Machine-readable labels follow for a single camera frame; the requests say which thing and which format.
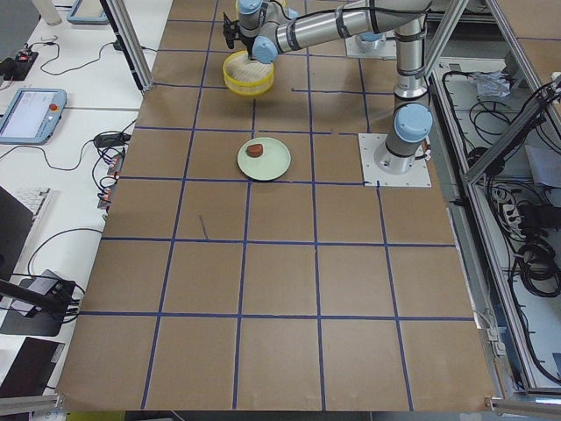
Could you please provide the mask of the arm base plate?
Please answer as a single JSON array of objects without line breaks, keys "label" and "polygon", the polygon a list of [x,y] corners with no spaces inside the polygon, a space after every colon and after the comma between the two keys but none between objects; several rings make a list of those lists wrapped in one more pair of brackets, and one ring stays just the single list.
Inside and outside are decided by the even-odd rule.
[{"label": "arm base plate", "polygon": [[431,180],[423,145],[402,158],[386,148],[385,133],[360,133],[359,154],[363,183],[367,187],[430,188]]},{"label": "arm base plate", "polygon": [[375,41],[362,40],[354,36],[345,41],[346,55],[359,59],[395,60],[396,43],[394,38],[383,35]]}]

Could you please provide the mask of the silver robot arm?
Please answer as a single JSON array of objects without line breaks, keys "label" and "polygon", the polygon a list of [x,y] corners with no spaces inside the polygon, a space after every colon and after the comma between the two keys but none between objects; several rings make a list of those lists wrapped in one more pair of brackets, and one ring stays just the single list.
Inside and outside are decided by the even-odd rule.
[{"label": "silver robot arm", "polygon": [[424,58],[430,6],[429,1],[369,0],[300,15],[278,1],[239,1],[236,19],[224,19],[223,34],[229,48],[239,40],[250,58],[271,64],[281,54],[337,39],[348,47],[373,50],[391,32],[397,72],[394,122],[373,158],[381,171],[405,175],[433,125]]}]

